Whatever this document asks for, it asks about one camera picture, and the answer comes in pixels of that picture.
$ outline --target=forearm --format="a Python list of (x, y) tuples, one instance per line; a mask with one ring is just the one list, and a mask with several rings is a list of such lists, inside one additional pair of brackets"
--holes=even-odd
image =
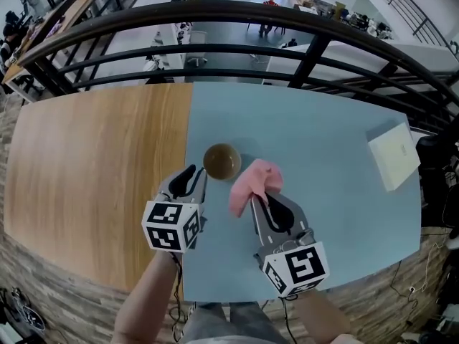
[(317, 344), (329, 344), (351, 330), (347, 316), (317, 290), (299, 295), (294, 304), (308, 334)]
[(168, 252), (157, 251), (116, 316), (112, 343), (152, 343), (161, 329), (177, 267)]

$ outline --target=bowl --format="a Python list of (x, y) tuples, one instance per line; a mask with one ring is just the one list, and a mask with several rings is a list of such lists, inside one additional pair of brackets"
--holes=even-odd
[(204, 168), (216, 180), (230, 180), (241, 169), (241, 156), (230, 144), (215, 144), (204, 154)]

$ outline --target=red shirt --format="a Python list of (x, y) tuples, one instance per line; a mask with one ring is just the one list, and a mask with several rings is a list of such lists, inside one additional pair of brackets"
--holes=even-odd
[(276, 4), (273, 0), (264, 1), (263, 3), (266, 5), (279, 6), (279, 4)]

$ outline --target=white book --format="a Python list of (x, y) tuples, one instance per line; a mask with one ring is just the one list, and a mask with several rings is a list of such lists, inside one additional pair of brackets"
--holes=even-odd
[(405, 123), (369, 142), (386, 190), (396, 190), (421, 164)]

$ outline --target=blue table mat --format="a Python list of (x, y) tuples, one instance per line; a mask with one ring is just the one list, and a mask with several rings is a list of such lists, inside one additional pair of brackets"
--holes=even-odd
[[(196, 82), (186, 164), (202, 165), (215, 143), (232, 144), (242, 170), (262, 158), (280, 166), (282, 193), (301, 205), (325, 247), (330, 277), (320, 290), (373, 274), (420, 247), (420, 185), (414, 172), (386, 192), (369, 136), (405, 114), (358, 100), (286, 87)], [(184, 299), (270, 300), (277, 291), (252, 257), (260, 246), (250, 207), (228, 210), (232, 181), (209, 178), (195, 250), (184, 255)]]

